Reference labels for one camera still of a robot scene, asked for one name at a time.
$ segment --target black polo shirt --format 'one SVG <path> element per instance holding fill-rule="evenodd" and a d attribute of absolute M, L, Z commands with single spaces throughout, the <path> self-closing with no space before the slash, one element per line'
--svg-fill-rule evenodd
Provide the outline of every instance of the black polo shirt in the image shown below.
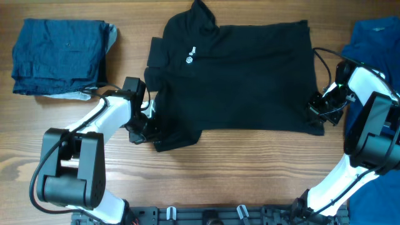
<path fill-rule="evenodd" d="M 157 150 L 195 144 L 205 129 L 323 135 L 305 110 L 317 91 L 313 57 L 307 21 L 218 27 L 194 1 L 151 43 L 144 76 L 158 91 Z"/>

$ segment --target wire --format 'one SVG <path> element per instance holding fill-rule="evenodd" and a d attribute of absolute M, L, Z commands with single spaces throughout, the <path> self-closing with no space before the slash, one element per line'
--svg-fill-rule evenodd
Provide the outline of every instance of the wire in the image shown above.
<path fill-rule="evenodd" d="M 306 219 L 303 219 L 299 222 L 297 222 L 295 225 L 304 223 L 308 220 L 310 220 L 311 218 L 313 218 L 314 216 L 318 215 L 319 213 L 325 211 L 327 208 L 333 206 L 335 203 L 337 203 L 341 198 L 343 198 L 343 196 L 345 196 L 365 175 L 372 173 L 372 172 L 376 172 L 380 169 L 382 169 L 388 162 L 389 162 L 389 157 L 393 152 L 394 146 L 396 145 L 396 142 L 399 138 L 399 134 L 400 134 L 400 118 L 397 120 L 397 128 L 396 128 L 396 132 L 393 136 L 393 140 L 391 141 L 389 148 L 386 151 L 385 157 L 383 159 L 383 162 L 380 166 L 376 166 L 375 168 L 369 169 L 365 172 L 363 172 L 362 174 L 358 175 L 357 178 L 333 201 L 331 201 L 329 204 L 327 204 L 326 206 L 322 207 L 320 210 L 312 213 L 309 217 L 307 217 Z"/>
<path fill-rule="evenodd" d="M 345 103 L 343 103 L 343 105 L 342 105 L 341 107 L 339 107 L 339 108 L 337 108 L 337 109 L 334 109 L 334 110 L 332 110 L 332 111 L 330 111 L 330 112 L 321 113 L 321 114 L 319 114 L 319 116 L 323 116 L 323 115 L 331 114 L 331 113 L 334 113 L 334 112 L 338 112 L 338 111 L 342 110 L 344 107 L 346 107 L 346 106 L 348 105 L 348 103 L 349 103 L 349 102 L 346 101 Z"/>
<path fill-rule="evenodd" d="M 149 91 L 148 88 L 146 88 L 146 90 L 147 90 L 147 93 L 149 94 L 149 101 L 147 102 L 147 106 L 144 107 L 144 108 L 141 108 L 140 111 L 145 111 L 145 110 L 148 109 L 149 106 L 150 106 L 150 91 Z"/>
<path fill-rule="evenodd" d="M 99 85 L 103 85 L 103 86 L 111 86 L 111 87 L 114 87 L 114 88 L 116 88 L 116 89 L 118 89 L 118 90 L 122 90 L 120 87 L 118 87 L 117 85 L 115 85 L 115 84 L 110 84 L 110 83 L 108 83 L 108 82 L 93 82 L 93 83 L 90 83 L 90 84 L 87 84 L 87 85 L 85 85 L 85 86 L 83 86 L 81 89 L 80 89 L 80 91 L 82 91 L 82 90 L 85 90 L 85 89 L 87 89 L 88 87 L 96 87 L 96 88 L 98 88 L 98 86 Z"/>
<path fill-rule="evenodd" d="M 340 54 L 340 53 L 338 53 L 338 52 L 336 52 L 336 51 L 332 51 L 332 50 L 329 50 L 329 49 L 326 49 L 326 48 L 323 48 L 323 47 L 315 47 L 315 48 L 313 48 L 312 50 L 314 50 L 314 52 L 316 52 L 316 50 L 326 51 L 326 52 L 328 52 L 328 53 L 337 55 L 337 56 L 339 56 L 339 57 L 342 58 L 342 59 L 345 59 L 345 60 L 347 60 L 347 61 L 350 61 L 350 62 L 352 62 L 352 63 L 354 63 L 354 64 L 356 64 L 356 65 L 358 65 L 358 66 L 361 66 L 362 68 L 368 70 L 369 72 L 371 72 L 373 75 L 375 75 L 378 79 L 380 79 L 380 80 L 386 85 L 386 87 L 390 90 L 391 94 L 397 99 L 397 105 L 400 105 L 400 96 L 398 96 L 397 92 L 393 89 L 393 87 L 391 87 L 391 86 L 388 84 L 388 82 L 387 82 L 383 77 L 381 77 L 377 72 L 375 72 L 375 71 L 374 71 L 373 69 L 371 69 L 369 66 L 366 66 L 365 64 L 363 64 L 363 63 L 361 63 L 361 62 L 359 62 L 359 61 L 357 61 L 357 60 L 354 60 L 354 59 L 351 59 L 351 58 L 349 58 L 349 57 L 343 56 L 342 54 Z"/>
<path fill-rule="evenodd" d="M 323 88 L 324 92 L 328 90 L 328 88 L 330 87 L 331 83 L 332 83 L 332 75 L 331 75 L 331 70 L 329 69 L 328 65 L 326 64 L 325 60 L 318 54 L 318 52 L 316 51 L 316 48 L 312 49 L 314 51 L 314 54 L 319 58 L 319 60 L 321 60 L 321 62 L 324 64 L 326 70 L 327 70 L 327 75 L 329 76 L 329 82 L 327 84 L 326 87 Z"/>
<path fill-rule="evenodd" d="M 115 86 L 115 85 L 113 85 L 113 84 L 107 84 L 107 85 L 113 86 L 113 87 L 115 87 L 115 88 L 121 90 L 121 88 L 119 88 L 119 87 L 117 87 L 117 86 Z M 93 95 L 93 96 L 98 96 L 98 97 L 100 97 L 100 98 L 104 101 L 104 104 L 103 104 L 102 108 L 101 108 L 98 112 L 96 112 L 93 116 L 91 116 L 87 121 L 84 121 L 84 122 L 83 122 L 81 125 L 79 125 L 77 128 L 73 129 L 73 130 L 70 131 L 68 134 L 66 134 L 64 137 L 62 137 L 62 138 L 61 138 L 56 144 L 54 144 L 54 145 L 50 148 L 50 150 L 43 156 L 43 158 L 41 159 L 39 165 L 37 165 L 37 168 L 35 169 L 35 171 L 33 172 L 33 175 L 32 175 L 32 179 L 31 179 L 31 182 L 30 182 L 30 185 L 29 185 L 29 199 L 31 200 L 32 205 L 33 205 L 36 209 L 38 209 L 38 210 L 40 210 L 40 211 L 42 211 L 42 212 L 44 212 L 44 213 L 47 213 L 47 214 L 81 213 L 81 214 L 83 214 L 83 215 L 85 215 L 85 216 L 87 216 L 87 217 L 89 217 L 89 218 L 91 218 L 91 219 L 93 219 L 93 220 L 96 220 L 96 221 L 98 221 L 98 222 L 100 222 L 100 223 L 102 223 L 102 224 L 107 225 L 106 222 L 102 221 L 101 219 L 97 218 L 96 216 L 93 216 L 93 215 L 89 214 L 88 212 L 86 212 L 86 211 L 84 211 L 84 210 L 81 210 L 81 209 L 68 209 L 68 210 L 60 210 L 60 211 L 53 211 L 53 210 L 45 209 L 45 208 L 43 208 L 42 206 L 40 206 L 40 205 L 38 204 L 38 202 L 35 200 L 35 197 L 34 197 L 34 185 L 35 185 L 36 179 L 38 178 L 38 175 L 39 175 L 40 170 L 41 170 L 42 167 L 44 166 L 44 163 L 46 163 L 46 161 L 49 159 L 50 155 L 51 155 L 64 141 L 67 141 L 72 135 L 76 134 L 76 133 L 77 133 L 79 130 L 81 130 L 82 128 L 85 128 L 91 121 L 93 121 L 94 119 L 96 119 L 96 118 L 108 107 L 108 102 L 107 102 L 107 99 L 106 99 L 105 96 L 100 95 L 100 94 L 97 94 L 97 93 L 94 93 L 94 92 L 87 91 L 88 89 L 85 89 L 85 88 L 86 88 L 86 87 L 83 87 L 80 91 L 81 91 L 82 93 L 85 93 L 85 94 L 91 94 L 91 95 Z"/>

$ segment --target wooden table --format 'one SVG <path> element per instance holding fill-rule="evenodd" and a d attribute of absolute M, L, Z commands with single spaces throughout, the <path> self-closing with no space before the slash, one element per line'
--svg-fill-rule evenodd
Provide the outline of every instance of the wooden table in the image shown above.
<path fill-rule="evenodd" d="M 153 36 L 191 1 L 0 5 L 0 223 L 69 224 L 70 215 L 46 215 L 31 206 L 28 186 L 38 165 L 43 133 L 88 113 L 89 102 L 12 94 L 12 48 L 24 18 L 100 19 L 119 28 L 107 55 L 107 76 L 122 86 L 143 78 Z M 357 20 L 400 14 L 399 1 L 206 1 L 217 23 L 262 25 L 308 19 L 313 46 L 340 51 Z M 335 71 L 339 59 L 323 54 Z M 318 87 L 328 82 L 316 62 Z M 318 184 L 343 155 L 343 123 L 325 125 L 322 137 L 277 131 L 205 131 L 199 143 L 157 153 L 135 146 L 120 129 L 106 144 L 107 188 L 132 206 L 289 204 Z"/>

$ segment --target blue fabric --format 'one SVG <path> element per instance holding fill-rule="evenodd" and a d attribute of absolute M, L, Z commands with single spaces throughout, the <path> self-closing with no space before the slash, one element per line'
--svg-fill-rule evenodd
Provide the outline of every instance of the blue fabric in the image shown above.
<path fill-rule="evenodd" d="M 359 21 L 354 27 L 345 56 L 378 68 L 386 80 L 400 91 L 400 20 L 398 17 Z M 362 109 L 357 101 L 350 105 L 346 133 Z M 349 199 L 350 224 L 400 224 L 400 171 L 391 171 L 359 189 Z"/>
<path fill-rule="evenodd" d="M 370 181 L 349 200 L 351 225 L 400 224 L 400 171 Z"/>
<path fill-rule="evenodd" d="M 400 20 L 398 17 L 358 21 L 351 43 L 342 54 L 378 68 L 392 87 L 400 90 Z M 346 118 L 346 134 L 354 124 L 363 105 L 351 104 Z"/>
<path fill-rule="evenodd" d="M 109 24 L 26 19 L 12 50 L 13 93 L 70 93 L 106 81 Z"/>

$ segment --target folded denim shirt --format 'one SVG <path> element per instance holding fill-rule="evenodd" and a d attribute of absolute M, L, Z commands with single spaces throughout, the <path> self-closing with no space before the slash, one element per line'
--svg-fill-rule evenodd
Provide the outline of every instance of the folded denim shirt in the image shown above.
<path fill-rule="evenodd" d="M 117 29 L 104 21 L 25 19 L 12 50 L 13 93 L 73 93 L 106 82 L 105 56 Z"/>

